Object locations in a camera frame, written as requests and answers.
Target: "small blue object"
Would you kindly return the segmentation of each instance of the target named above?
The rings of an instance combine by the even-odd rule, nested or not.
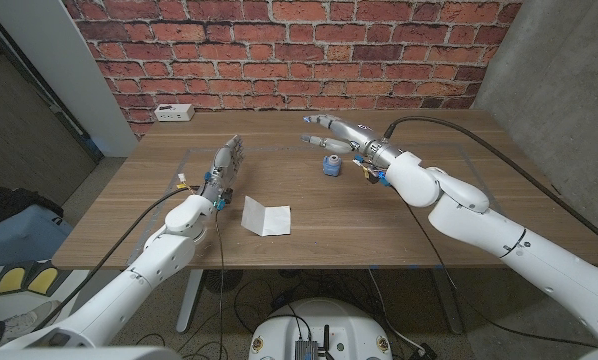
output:
[[[390,186],[390,183],[386,180],[386,173],[383,171],[379,172],[379,182],[383,184],[383,186]]]
[[[341,169],[341,158],[337,155],[330,155],[323,158],[323,173],[329,176],[339,175]]]

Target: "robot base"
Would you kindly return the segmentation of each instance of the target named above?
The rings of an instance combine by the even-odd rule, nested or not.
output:
[[[339,300],[327,298],[303,299],[291,304],[297,316],[310,326],[312,341],[324,345],[324,326],[329,326],[329,349],[335,360],[392,360],[390,343],[381,326],[365,312]],[[270,314],[252,337],[249,360],[317,360],[312,355],[296,359],[295,347],[299,340],[299,327],[303,342],[308,343],[308,329],[293,315],[289,306]]]

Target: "wooden table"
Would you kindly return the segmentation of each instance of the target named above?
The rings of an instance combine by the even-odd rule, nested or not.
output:
[[[157,123],[143,138],[115,177],[77,224],[53,258],[61,268],[88,269],[153,201],[176,184],[184,172],[199,184],[218,147],[240,134],[246,158],[234,185],[234,201],[219,213],[226,268],[381,268],[433,267],[432,247],[402,200],[389,188],[372,185],[360,168],[344,156],[342,174],[325,176],[323,149],[300,141],[310,133],[331,136],[327,129],[302,117],[316,112],[197,113],[191,122]],[[456,122],[474,131],[549,185],[492,117],[473,110],[331,111],[382,133],[394,119],[428,115]],[[506,164],[464,135],[435,124],[401,124],[391,142],[481,188],[491,207],[547,237],[586,261],[598,265],[598,238],[553,204]],[[265,206],[289,205],[291,235],[259,237],[241,227],[244,196]],[[157,230],[165,214],[186,193],[165,202],[147,216],[106,262],[124,268],[140,244]],[[448,266],[502,266],[494,256],[450,239],[432,228],[432,207],[416,209]],[[219,268],[214,231],[198,247],[193,268]]]

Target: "shoe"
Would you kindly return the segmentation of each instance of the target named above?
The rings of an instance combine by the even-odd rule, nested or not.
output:
[[[6,329],[1,338],[0,346],[16,338],[31,333],[61,302],[54,300],[45,302],[25,314],[15,315],[3,320],[6,323]],[[52,324],[59,314],[48,322]]]

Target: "red brick wall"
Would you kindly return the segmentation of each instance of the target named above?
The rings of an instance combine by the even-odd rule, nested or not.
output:
[[[160,103],[468,108],[521,0],[64,0],[131,127]]]

